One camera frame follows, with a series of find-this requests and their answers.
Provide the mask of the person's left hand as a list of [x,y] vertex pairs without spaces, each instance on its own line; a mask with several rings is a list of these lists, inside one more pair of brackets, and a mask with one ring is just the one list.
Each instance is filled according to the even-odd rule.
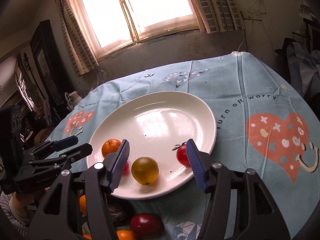
[[35,191],[33,193],[14,193],[12,195],[12,213],[19,215],[22,218],[30,217],[27,206],[34,200],[40,202],[42,197],[47,193],[47,189]]

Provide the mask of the striped grey sleeve forearm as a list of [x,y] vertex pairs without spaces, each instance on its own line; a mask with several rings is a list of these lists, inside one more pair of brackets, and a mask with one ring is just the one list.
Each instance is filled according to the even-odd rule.
[[14,210],[11,199],[12,194],[6,195],[4,192],[1,192],[1,208],[14,228],[23,236],[23,238],[25,238],[29,230],[31,217],[28,212],[26,213],[26,217],[20,216]]

